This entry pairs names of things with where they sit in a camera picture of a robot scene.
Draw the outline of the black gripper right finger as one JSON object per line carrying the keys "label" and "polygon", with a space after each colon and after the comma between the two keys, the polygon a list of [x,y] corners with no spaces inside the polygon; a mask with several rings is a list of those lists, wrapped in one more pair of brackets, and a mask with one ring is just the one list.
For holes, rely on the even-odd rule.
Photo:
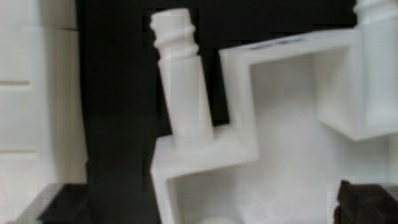
{"label": "black gripper right finger", "polygon": [[398,184],[341,181],[332,224],[398,224]]}

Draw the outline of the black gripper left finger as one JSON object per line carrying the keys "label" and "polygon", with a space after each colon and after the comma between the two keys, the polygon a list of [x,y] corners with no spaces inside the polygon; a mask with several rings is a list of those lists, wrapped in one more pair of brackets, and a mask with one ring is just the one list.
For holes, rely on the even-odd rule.
{"label": "black gripper left finger", "polygon": [[50,184],[44,187],[14,224],[94,224],[85,184]]}

